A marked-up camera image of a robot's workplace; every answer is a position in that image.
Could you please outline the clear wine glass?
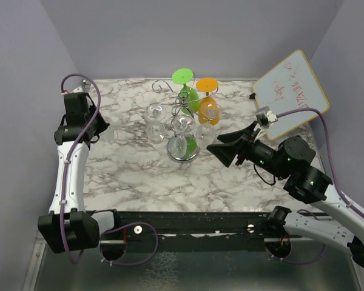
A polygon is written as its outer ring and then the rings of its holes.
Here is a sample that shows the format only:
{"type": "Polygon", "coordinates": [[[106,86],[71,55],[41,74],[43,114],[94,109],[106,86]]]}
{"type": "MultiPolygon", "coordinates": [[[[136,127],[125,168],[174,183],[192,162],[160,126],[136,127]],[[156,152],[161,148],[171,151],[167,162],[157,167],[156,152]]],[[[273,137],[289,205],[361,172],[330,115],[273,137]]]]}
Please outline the clear wine glass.
{"type": "Polygon", "coordinates": [[[150,104],[146,108],[149,123],[146,128],[148,140],[154,144],[160,144],[166,134],[166,128],[161,122],[167,115],[166,109],[161,104],[150,104]]]}
{"type": "Polygon", "coordinates": [[[108,126],[108,128],[100,135],[100,141],[109,144],[116,143],[117,139],[118,139],[118,131],[112,125],[108,126]]]}
{"type": "Polygon", "coordinates": [[[188,115],[177,115],[171,122],[174,138],[170,144],[169,152],[174,158],[182,159],[187,152],[186,135],[192,133],[195,120],[188,115]]]}
{"type": "Polygon", "coordinates": [[[201,103],[198,109],[198,122],[200,123],[197,139],[211,144],[215,138],[214,126],[221,118],[221,107],[215,101],[201,103]]]}

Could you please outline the orange plastic wine glass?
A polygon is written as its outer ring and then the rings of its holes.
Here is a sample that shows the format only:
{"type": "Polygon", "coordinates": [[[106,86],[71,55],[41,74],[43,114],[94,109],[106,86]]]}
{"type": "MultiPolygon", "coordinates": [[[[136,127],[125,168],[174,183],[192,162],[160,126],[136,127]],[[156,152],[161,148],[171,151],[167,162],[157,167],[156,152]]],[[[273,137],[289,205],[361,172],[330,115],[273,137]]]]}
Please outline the orange plastic wine glass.
{"type": "Polygon", "coordinates": [[[198,121],[200,124],[216,125],[220,121],[220,109],[212,94],[218,90],[218,81],[214,78],[203,78],[197,82],[197,89],[206,96],[198,107],[198,121]]]}

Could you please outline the green plastic wine glass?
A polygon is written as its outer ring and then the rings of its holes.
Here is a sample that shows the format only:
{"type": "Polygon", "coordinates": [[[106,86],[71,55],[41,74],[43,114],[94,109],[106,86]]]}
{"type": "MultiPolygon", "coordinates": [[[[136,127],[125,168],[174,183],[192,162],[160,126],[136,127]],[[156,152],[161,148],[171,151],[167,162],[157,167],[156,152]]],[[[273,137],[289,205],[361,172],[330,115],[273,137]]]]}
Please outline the green plastic wine glass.
{"type": "Polygon", "coordinates": [[[189,82],[194,83],[195,81],[194,72],[188,68],[178,69],[172,74],[172,81],[183,86],[178,94],[180,102],[185,101],[185,106],[181,111],[187,115],[197,112],[200,104],[198,93],[191,86],[188,86],[189,82]]]}

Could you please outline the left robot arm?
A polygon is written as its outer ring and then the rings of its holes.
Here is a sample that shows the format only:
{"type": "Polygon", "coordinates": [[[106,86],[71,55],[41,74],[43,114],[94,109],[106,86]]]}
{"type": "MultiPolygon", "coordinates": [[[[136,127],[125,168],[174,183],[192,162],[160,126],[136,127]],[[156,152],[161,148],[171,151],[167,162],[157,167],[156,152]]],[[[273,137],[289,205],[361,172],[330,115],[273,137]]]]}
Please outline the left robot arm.
{"type": "Polygon", "coordinates": [[[101,234],[120,236],[122,225],[114,210],[86,210],[84,174],[90,146],[107,130],[107,123],[88,93],[66,93],[65,114],[54,133],[58,151],[58,173],[48,213],[38,218],[38,230],[54,253],[93,249],[101,234]]]}

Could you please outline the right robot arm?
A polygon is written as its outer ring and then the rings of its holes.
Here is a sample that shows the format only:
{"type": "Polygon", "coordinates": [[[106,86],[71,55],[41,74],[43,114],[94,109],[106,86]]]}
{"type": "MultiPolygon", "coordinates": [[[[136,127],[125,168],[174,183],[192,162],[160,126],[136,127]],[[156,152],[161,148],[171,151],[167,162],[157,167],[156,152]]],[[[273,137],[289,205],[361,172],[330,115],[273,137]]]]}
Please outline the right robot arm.
{"type": "Polygon", "coordinates": [[[237,132],[218,135],[218,144],[207,146],[225,167],[250,161],[278,180],[285,180],[284,190],[293,198],[309,204],[332,219],[337,225],[307,220],[285,207],[275,207],[266,223],[271,236],[284,233],[304,236],[342,249],[364,268],[364,208],[340,194],[336,182],[311,165],[315,151],[300,136],[284,140],[273,149],[257,139],[256,122],[237,132]]]}

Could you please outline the chrome wine glass rack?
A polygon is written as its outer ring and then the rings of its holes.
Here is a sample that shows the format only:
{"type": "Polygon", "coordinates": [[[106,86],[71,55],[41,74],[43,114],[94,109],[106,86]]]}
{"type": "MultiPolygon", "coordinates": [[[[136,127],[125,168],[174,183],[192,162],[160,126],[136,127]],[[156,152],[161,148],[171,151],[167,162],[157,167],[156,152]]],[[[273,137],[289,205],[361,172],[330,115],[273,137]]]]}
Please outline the chrome wine glass rack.
{"type": "Polygon", "coordinates": [[[209,145],[215,137],[214,125],[221,117],[221,107],[214,99],[218,92],[218,81],[214,78],[197,79],[191,69],[182,68],[173,72],[171,81],[181,86],[176,92],[165,80],[152,83],[152,91],[159,93],[166,84],[174,94],[172,102],[152,103],[146,107],[146,117],[150,123],[147,126],[147,136],[155,141],[164,139],[166,128],[162,120],[167,115],[166,107],[171,109],[170,127],[172,136],[166,146],[168,157],[180,164],[194,161],[201,148],[209,145]]]}

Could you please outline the whiteboard with yellow frame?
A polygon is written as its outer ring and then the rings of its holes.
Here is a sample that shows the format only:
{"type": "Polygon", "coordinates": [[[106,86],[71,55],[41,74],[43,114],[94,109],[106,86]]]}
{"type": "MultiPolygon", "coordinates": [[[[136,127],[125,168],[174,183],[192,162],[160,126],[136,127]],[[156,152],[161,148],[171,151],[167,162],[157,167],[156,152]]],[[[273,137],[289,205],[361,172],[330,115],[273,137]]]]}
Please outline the whiteboard with yellow frame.
{"type": "Polygon", "coordinates": [[[330,103],[303,50],[292,52],[252,85],[257,106],[276,115],[313,108],[325,113],[330,103]]]}

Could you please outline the black front table rail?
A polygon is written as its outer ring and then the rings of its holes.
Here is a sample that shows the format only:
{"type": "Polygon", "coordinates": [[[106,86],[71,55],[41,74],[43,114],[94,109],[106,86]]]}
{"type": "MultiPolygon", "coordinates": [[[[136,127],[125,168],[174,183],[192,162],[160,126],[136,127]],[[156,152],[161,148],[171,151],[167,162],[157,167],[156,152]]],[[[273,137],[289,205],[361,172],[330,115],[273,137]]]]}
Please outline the black front table rail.
{"type": "Polygon", "coordinates": [[[268,212],[116,212],[104,246],[130,253],[265,251],[287,234],[268,212]]]}

